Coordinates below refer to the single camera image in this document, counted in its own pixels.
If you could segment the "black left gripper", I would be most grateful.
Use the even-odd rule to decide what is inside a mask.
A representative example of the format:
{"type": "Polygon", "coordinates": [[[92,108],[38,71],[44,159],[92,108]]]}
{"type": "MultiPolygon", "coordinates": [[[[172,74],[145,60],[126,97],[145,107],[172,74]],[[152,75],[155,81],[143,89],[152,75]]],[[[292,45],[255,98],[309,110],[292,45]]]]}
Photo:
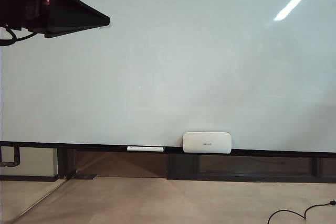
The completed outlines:
{"type": "MultiPolygon", "coordinates": [[[[10,29],[34,29],[40,23],[47,0],[1,0],[1,25],[10,29]]],[[[44,37],[54,38],[110,25],[110,18],[81,0],[50,0],[44,37]]]]}

